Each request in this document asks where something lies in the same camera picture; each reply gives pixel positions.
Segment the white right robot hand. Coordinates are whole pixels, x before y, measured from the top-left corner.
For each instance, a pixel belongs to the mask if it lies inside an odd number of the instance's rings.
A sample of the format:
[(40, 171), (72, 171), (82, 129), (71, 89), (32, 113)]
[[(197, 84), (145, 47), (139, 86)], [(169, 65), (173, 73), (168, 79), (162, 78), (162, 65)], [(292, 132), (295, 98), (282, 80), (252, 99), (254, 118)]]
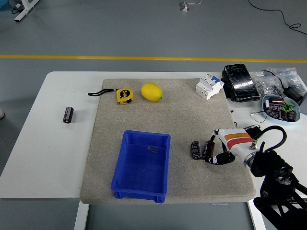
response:
[[(214, 139), (218, 137), (223, 152), (214, 156)], [(213, 165), (232, 163), (239, 158), (245, 167), (250, 168), (255, 158), (256, 141), (242, 128), (216, 129), (205, 144), (203, 159)]]

